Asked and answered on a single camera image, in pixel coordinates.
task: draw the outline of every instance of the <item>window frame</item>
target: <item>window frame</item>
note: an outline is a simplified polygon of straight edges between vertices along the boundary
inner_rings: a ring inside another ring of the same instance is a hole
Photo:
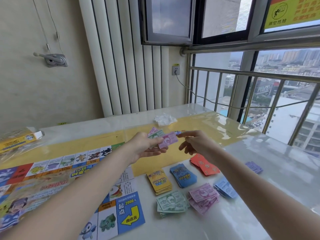
[[[223,43],[230,44],[230,42],[247,41],[250,33],[252,18],[254,15],[255,4],[256,4],[256,0],[252,0],[250,13],[248,17],[247,28],[245,30],[202,38],[205,9],[206,9],[206,0],[196,0],[193,44],[194,45],[209,45],[209,44],[223,44]]]
[[[189,46],[192,45],[196,0],[191,0],[189,37],[154,33],[152,30],[152,1],[138,0],[142,45]]]
[[[256,1],[248,42],[289,39],[304,36],[320,36],[320,25],[264,33],[264,24],[269,11],[270,2],[271,0]]]

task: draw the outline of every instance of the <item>hand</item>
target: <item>hand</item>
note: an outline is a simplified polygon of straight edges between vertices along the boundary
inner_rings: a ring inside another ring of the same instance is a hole
[[[153,147],[149,149],[149,147],[153,145],[157,145],[163,141],[162,137],[157,137],[154,139],[150,139],[147,137],[147,134],[144,132],[138,132],[134,137],[132,137],[126,144],[131,145],[134,151],[134,156],[130,164],[135,163],[141,157],[152,157],[160,155],[161,153],[166,153],[168,147],[157,148]]]
[[[210,150],[220,150],[221,148],[210,139],[202,130],[190,130],[178,135],[179,138],[185,137],[186,140],[179,146],[179,150],[184,149],[184,153],[193,155],[200,153],[205,157],[205,154]]]

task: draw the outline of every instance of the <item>wall socket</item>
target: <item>wall socket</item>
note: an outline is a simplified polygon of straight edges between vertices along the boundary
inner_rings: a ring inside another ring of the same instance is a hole
[[[172,76],[175,75],[180,75],[180,65],[179,64],[174,64],[172,66]]]

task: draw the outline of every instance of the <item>crumpled tissue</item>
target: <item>crumpled tissue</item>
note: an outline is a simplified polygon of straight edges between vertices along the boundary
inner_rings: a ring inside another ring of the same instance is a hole
[[[158,126],[170,125],[172,123],[177,122],[177,119],[175,117],[172,117],[166,113],[163,113],[162,115],[159,115],[159,116],[155,116],[154,120],[158,122]]]

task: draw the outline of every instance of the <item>yellow table surface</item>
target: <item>yellow table surface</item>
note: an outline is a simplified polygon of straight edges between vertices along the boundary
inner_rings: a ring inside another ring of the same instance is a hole
[[[148,133],[153,126],[156,125],[147,124],[130,127],[107,134],[41,146],[0,164],[0,169],[11,168],[118,144],[123,141],[128,141],[139,131]],[[163,130],[165,133],[181,130],[203,130],[222,147],[240,141],[243,138],[259,134],[258,131],[249,129],[248,127],[216,112],[202,113],[179,118],[178,122],[166,126]],[[134,176],[190,158],[189,154],[185,154],[183,151],[178,150],[179,145],[183,141],[184,139],[180,138],[179,142],[169,146],[167,153],[160,156],[139,159],[132,165]]]

